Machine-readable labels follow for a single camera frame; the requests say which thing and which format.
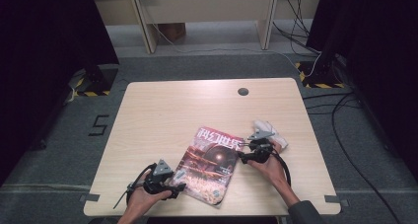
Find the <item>magazine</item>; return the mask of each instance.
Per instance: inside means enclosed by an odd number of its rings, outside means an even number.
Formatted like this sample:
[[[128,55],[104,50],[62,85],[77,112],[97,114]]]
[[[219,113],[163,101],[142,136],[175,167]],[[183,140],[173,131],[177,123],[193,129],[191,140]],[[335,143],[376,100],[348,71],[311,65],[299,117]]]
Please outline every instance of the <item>magazine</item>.
[[[243,138],[200,127],[175,169],[171,186],[186,184],[184,194],[219,208],[243,143]]]

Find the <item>black stand base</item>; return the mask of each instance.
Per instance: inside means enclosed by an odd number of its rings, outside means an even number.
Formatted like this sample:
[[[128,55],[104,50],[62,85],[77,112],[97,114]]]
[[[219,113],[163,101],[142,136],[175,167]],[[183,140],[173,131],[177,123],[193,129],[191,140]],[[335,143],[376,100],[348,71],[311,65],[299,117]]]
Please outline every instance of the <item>black stand base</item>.
[[[117,74],[115,69],[102,69],[103,78],[93,82],[88,74],[85,74],[79,81],[76,88],[78,96],[92,97],[92,96],[107,96],[110,93],[111,85]]]
[[[301,71],[301,81],[307,88],[343,88],[343,84],[338,80],[332,69],[317,70],[314,68],[313,61],[301,61],[298,69]]]

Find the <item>gray carpet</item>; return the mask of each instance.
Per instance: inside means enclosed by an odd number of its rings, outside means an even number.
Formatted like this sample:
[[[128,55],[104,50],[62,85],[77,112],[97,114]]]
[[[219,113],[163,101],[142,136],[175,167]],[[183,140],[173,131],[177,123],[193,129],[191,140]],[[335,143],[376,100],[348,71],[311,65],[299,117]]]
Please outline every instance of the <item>gray carpet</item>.
[[[294,62],[307,60],[290,55]],[[206,55],[121,58],[109,96],[76,97],[64,106],[48,136],[47,147],[28,151],[0,188],[0,223],[112,223],[87,217],[80,197],[89,192],[105,149],[111,126],[130,82],[292,77],[302,96],[347,93],[345,89],[307,89],[298,71],[283,56]],[[342,96],[306,99],[307,108],[335,105]],[[404,163],[384,149],[355,96],[335,114],[335,129],[350,159],[393,209],[401,223],[417,223],[417,183]],[[308,109],[313,129],[336,192],[344,201],[338,215],[324,216],[327,223],[395,223],[382,200],[356,172],[344,155],[332,129],[333,106]],[[94,128],[97,115],[107,128],[102,136]],[[283,217],[281,222],[291,223]]]

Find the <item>desk leg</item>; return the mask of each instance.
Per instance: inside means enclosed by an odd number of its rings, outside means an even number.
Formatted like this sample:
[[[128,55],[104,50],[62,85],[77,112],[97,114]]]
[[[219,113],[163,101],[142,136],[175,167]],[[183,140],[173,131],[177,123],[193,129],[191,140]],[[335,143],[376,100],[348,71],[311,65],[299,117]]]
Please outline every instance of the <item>desk leg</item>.
[[[153,25],[146,24],[144,19],[144,12],[141,8],[139,0],[131,0],[133,9],[135,11],[136,18],[138,20],[139,27],[142,33],[142,39],[144,40],[145,48],[149,54],[156,51],[159,34]]]
[[[271,36],[271,26],[276,12],[276,4],[277,0],[270,0],[266,20],[259,20],[255,23],[258,31],[258,37],[260,39],[261,49],[268,49]]]

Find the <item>hand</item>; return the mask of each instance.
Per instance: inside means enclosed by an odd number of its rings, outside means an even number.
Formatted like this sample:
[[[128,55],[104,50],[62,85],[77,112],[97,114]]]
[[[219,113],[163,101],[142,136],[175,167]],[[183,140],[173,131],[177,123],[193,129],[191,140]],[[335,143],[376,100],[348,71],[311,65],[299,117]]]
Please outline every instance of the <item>hand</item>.
[[[148,173],[144,174],[140,180],[144,180]],[[159,200],[168,198],[172,195],[169,190],[150,194],[145,191],[142,187],[138,187],[133,191],[129,198],[128,206],[123,213],[123,216],[119,219],[119,224],[135,223],[135,221],[141,218],[150,208],[156,204]]]
[[[273,143],[276,151],[280,153],[282,148],[280,144],[271,140],[270,142]],[[248,164],[256,168],[276,188],[288,207],[299,202],[298,197],[286,181],[282,165],[274,156],[270,155],[268,160],[262,164],[252,160],[249,160]]]

